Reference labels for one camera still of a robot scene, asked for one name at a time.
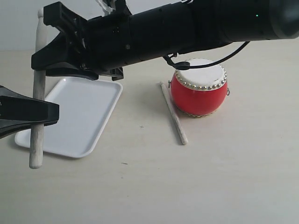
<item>white wall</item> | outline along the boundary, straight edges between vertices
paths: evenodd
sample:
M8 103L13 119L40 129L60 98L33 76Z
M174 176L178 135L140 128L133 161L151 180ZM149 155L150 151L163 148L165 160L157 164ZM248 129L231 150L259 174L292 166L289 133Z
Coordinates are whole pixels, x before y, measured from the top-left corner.
M35 48L37 10L58 0L0 0L0 50ZM95 0L60 0L86 19L103 15ZM179 0L127 0L133 14ZM49 28L49 41L57 35Z

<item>table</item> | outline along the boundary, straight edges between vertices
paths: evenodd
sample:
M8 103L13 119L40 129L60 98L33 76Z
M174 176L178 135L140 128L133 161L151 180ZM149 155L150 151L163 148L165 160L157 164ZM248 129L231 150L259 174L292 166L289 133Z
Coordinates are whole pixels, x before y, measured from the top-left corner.
M216 60L239 45L179 59ZM122 96L88 157L45 154L31 170L14 135L1 139L0 223L297 223L298 46L252 42L225 62L222 107L202 119L180 114L187 146L158 85L173 74L161 58L125 67ZM32 96L32 53L0 52L0 84ZM58 80L47 78L47 92Z

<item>white tray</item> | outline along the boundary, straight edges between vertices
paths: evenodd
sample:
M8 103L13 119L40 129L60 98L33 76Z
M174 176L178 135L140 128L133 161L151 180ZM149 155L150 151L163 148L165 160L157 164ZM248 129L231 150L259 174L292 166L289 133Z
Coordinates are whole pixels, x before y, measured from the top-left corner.
M56 125L45 127L43 150L72 158L90 154L122 93L122 85L68 77L59 81L46 101L60 105ZM30 148L30 130L18 132L15 142Z

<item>red drum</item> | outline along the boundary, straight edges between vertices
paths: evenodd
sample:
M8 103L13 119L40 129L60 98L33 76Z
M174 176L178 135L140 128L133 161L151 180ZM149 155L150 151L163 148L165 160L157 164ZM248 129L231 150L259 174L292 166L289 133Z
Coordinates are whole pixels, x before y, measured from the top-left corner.
M206 59L187 60L191 66L213 63ZM176 106L193 116L216 111L228 95L226 71L220 65L204 69L176 70L171 81L171 95Z

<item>drumstick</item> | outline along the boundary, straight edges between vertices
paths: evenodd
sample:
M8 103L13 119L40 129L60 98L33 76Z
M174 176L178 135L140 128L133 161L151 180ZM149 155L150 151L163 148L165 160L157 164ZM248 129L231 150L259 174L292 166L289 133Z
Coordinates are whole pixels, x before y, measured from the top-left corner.
M179 118L178 118L178 115L174 109L174 106L172 104L172 101L171 101L171 98L170 98L170 95L169 95L169 92L167 90L167 87L166 85L161 81L160 82L160 85L161 85L161 88L162 88L162 92L163 92L163 95L164 95L164 98L166 100L166 103L168 105L168 108L169 108L169 111L170 111L170 114L172 116L172 119L174 121L174 124L177 128L177 131L178 131L178 134L181 138L181 141L182 141L182 144L183 145L187 145L188 144L188 139L187 139L187 136L183 130L183 127L181 126L181 123L179 121Z
M47 27L43 23L43 9L38 11L36 30L36 52L47 45ZM46 71L34 71L33 98L44 100L46 86ZM33 125L30 137L29 167L38 169L43 164L43 132L44 124Z

